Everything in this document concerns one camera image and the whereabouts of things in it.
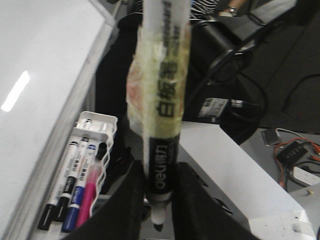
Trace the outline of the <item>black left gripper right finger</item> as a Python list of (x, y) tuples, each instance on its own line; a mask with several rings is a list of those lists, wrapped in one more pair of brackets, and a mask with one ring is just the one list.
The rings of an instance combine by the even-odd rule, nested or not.
[(176, 240), (258, 239), (211, 198), (186, 162), (175, 168), (171, 210)]

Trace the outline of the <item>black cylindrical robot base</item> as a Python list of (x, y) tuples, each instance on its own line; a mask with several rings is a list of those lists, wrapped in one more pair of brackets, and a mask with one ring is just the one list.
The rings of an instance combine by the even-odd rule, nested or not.
[(189, 75), (201, 82), (226, 82), (247, 67), (252, 53), (242, 50), (239, 39), (218, 22), (192, 26)]

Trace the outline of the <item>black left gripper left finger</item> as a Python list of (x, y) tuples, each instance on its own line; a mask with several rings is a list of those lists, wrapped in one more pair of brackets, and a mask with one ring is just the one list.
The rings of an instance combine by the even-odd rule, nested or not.
[(140, 160), (134, 160), (124, 180), (110, 199), (82, 226), (64, 240), (138, 240), (140, 236), (144, 173)]

